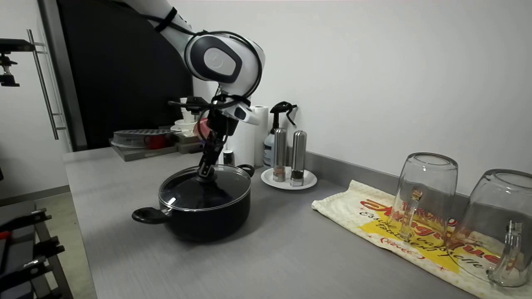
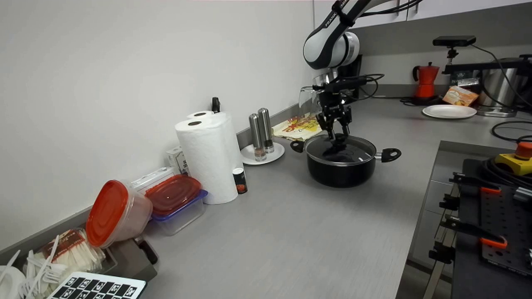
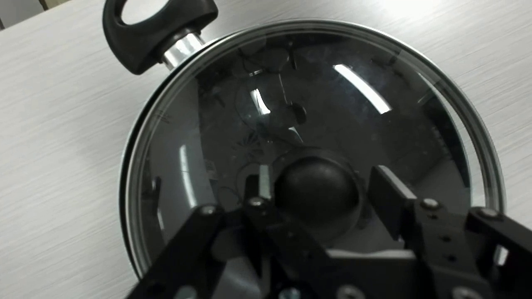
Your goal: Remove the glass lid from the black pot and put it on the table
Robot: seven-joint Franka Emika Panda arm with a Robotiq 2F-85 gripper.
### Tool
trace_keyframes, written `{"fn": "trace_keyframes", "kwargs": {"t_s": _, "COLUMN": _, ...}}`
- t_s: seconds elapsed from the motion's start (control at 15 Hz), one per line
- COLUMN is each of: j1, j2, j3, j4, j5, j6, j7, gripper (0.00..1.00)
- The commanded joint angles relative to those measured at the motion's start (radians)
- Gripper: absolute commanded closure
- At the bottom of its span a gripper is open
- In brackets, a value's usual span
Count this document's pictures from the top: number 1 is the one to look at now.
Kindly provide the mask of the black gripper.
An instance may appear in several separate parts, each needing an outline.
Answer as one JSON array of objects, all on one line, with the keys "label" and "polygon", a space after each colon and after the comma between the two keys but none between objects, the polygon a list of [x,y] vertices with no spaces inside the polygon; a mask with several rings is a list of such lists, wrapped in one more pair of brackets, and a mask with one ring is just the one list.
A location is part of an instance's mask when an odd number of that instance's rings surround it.
[{"label": "black gripper", "polygon": [[199,178],[212,178],[217,156],[222,150],[226,140],[234,133],[237,122],[232,118],[224,117],[217,110],[211,110],[206,118],[199,123],[199,138],[202,141],[202,158],[197,165],[197,176]]}]

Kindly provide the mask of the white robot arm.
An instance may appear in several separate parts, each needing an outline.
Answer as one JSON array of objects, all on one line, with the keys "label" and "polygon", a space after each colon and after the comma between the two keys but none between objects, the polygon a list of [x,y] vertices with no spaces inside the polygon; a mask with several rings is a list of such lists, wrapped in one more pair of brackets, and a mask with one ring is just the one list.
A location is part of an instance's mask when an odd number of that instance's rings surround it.
[{"label": "white robot arm", "polygon": [[204,141],[197,176],[209,180],[227,137],[239,122],[257,125],[251,95],[261,83],[264,52],[254,42],[227,30],[194,30],[168,0],[123,0],[151,24],[181,57],[186,70],[199,80],[214,82],[217,90],[204,107],[209,133]]}]

